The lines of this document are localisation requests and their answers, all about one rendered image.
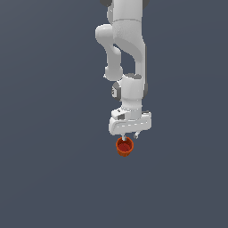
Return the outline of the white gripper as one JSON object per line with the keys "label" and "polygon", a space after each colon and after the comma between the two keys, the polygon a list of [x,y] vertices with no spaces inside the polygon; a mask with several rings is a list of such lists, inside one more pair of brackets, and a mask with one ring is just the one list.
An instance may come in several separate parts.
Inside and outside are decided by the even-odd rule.
{"label": "white gripper", "polygon": [[109,131],[112,135],[121,134],[122,140],[126,141],[125,134],[134,133],[134,139],[138,139],[139,133],[143,130],[151,128],[151,113],[149,111],[143,111],[138,119],[132,119],[136,117],[138,113],[134,113],[130,110],[123,110],[118,108],[111,112],[111,118],[109,122]]}

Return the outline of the small red cup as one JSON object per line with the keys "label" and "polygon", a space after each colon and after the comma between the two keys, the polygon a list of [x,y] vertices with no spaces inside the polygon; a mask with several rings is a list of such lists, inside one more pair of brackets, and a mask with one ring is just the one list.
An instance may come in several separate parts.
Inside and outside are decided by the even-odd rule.
{"label": "small red cup", "polygon": [[134,148],[134,142],[129,137],[127,137],[125,140],[118,138],[116,147],[120,156],[127,157]]}

